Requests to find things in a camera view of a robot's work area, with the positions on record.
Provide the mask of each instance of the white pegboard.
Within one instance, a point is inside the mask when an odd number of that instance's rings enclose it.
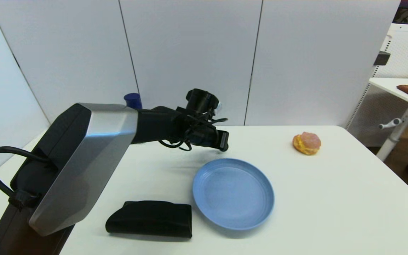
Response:
[[[385,66],[376,66],[372,77],[408,78],[408,25],[392,24],[382,51],[391,53]],[[366,146],[380,146],[393,129],[380,130],[380,123],[400,118],[408,103],[388,92],[367,85],[354,111],[347,130]]]
[[[408,25],[393,24],[387,40],[391,44],[385,47],[391,53],[387,65],[379,66],[375,77],[408,78]]]

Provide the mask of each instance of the blue cup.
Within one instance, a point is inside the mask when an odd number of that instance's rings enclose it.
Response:
[[[142,109],[141,95],[138,93],[126,94],[123,99],[127,103],[127,106],[133,109]]]

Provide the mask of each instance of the black cable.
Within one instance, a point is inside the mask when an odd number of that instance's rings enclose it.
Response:
[[[15,147],[10,147],[10,146],[2,146],[0,147],[0,153],[10,153],[10,154],[16,154],[16,155],[22,155],[23,157],[35,160],[35,161],[40,161],[40,162],[50,162],[48,158],[43,158],[38,155],[34,155],[31,152],[15,148]],[[11,190],[9,187],[4,184],[1,179],[0,179],[0,190],[7,194],[9,197],[13,196],[14,192]]]
[[[174,149],[174,148],[180,147],[183,144],[184,141],[181,141],[178,144],[167,144],[167,143],[163,142],[162,140],[160,140],[159,142],[160,142],[160,144],[162,144],[162,145],[164,145],[164,146],[166,146],[168,148]]]

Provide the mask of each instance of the white tabletop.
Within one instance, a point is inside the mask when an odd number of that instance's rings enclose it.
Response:
[[[338,126],[224,126],[229,150],[191,152],[157,142],[130,146],[87,218],[78,223],[66,254],[408,254],[408,186]],[[317,155],[292,147],[292,137],[315,132]],[[31,149],[36,141],[27,148]],[[247,233],[224,231],[194,206],[197,170],[216,158],[239,158],[259,167],[275,191],[264,225]],[[7,183],[23,158],[0,168]],[[105,222],[126,200],[165,200],[193,206],[190,240],[108,234]],[[7,197],[0,192],[0,217]]]
[[[408,102],[408,94],[396,88],[399,85],[408,85],[408,79],[370,78],[369,83]]]

